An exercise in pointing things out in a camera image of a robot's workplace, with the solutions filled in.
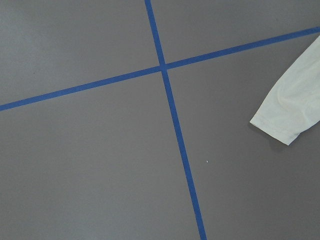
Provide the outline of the cream long-sleeve printed shirt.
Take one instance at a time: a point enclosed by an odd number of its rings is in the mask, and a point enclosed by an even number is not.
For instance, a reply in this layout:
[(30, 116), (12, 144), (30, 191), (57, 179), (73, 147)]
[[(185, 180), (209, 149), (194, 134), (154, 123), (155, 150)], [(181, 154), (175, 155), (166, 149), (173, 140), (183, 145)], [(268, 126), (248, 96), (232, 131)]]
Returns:
[(285, 71), (249, 121), (285, 145), (320, 120), (320, 40)]

